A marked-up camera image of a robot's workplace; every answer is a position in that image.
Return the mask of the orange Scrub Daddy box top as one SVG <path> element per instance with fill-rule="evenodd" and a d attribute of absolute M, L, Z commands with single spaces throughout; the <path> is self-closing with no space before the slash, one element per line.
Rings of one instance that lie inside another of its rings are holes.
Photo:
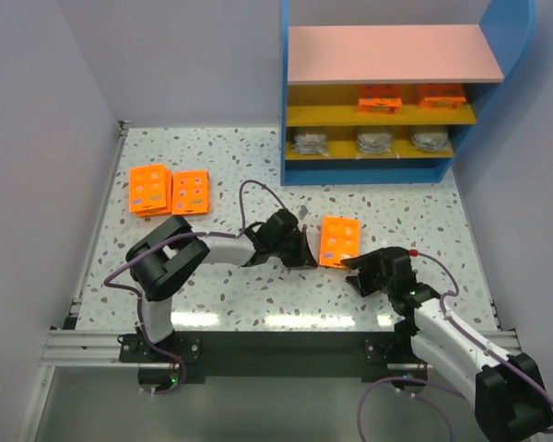
<path fill-rule="evenodd" d="M 318 262 L 323 267 L 345 269 L 345 259 L 359 256 L 358 219 L 327 215 L 323 219 Z"/>

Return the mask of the bagged silver sponges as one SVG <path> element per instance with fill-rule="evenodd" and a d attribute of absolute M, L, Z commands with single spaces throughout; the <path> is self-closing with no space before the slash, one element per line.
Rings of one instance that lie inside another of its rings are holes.
<path fill-rule="evenodd" d="M 355 129 L 358 157 L 380 155 L 391 151 L 394 134 L 388 126 L 359 126 Z"/>
<path fill-rule="evenodd" d="M 291 149 L 303 156 L 329 156 L 328 133 L 324 127 L 303 126 L 289 129 Z"/>
<path fill-rule="evenodd" d="M 448 129 L 443 125 L 413 125 L 409 133 L 414 146 L 424 152 L 441 152 L 449 148 Z"/>

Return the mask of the orange Scrub Mommy box bottom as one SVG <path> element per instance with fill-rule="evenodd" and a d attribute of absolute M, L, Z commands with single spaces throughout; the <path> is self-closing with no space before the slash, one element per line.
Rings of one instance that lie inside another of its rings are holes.
<path fill-rule="evenodd" d="M 396 114 L 403 107 L 398 85 L 362 85 L 358 87 L 358 110 L 362 112 Z"/>

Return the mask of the orange scrub mommy box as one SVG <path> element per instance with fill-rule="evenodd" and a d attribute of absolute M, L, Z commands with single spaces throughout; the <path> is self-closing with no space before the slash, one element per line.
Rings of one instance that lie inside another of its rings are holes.
<path fill-rule="evenodd" d="M 467 102 L 461 84 L 421 84 L 416 92 L 421 109 L 458 110 Z"/>
<path fill-rule="evenodd" d="M 398 85 L 362 85 L 358 87 L 358 110 L 362 112 L 396 114 L 403 107 Z"/>

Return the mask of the orange Scrub Mommy box top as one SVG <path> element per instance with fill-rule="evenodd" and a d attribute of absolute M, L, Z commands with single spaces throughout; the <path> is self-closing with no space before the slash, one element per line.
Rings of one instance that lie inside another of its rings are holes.
<path fill-rule="evenodd" d="M 458 110 L 467 102 L 461 84 L 421 84 L 416 92 L 421 109 Z"/>

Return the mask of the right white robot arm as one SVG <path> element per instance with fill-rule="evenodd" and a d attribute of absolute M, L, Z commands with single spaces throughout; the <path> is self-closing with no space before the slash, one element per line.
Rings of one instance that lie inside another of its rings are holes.
<path fill-rule="evenodd" d="M 421 283 L 411 260 L 417 250 L 388 247 L 342 263 L 347 282 L 362 296 L 387 295 L 402 317 L 394 330 L 404 351 L 433 366 L 472 406 L 490 441 L 523 441 L 553 434 L 553 398 L 535 360 L 515 355 L 469 326 L 443 295 Z"/>

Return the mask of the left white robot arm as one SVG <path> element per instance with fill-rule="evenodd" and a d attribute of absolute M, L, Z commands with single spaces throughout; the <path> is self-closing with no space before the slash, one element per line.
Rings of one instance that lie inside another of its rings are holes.
<path fill-rule="evenodd" d="M 306 228 L 287 209 L 255 222 L 238 235 L 195 232 L 181 215 L 173 215 L 125 255 L 129 273 L 143 290 L 138 318 L 153 344 L 173 334 L 171 299 L 202 264 L 254 267 L 272 258 L 291 270 L 314 269 Z"/>

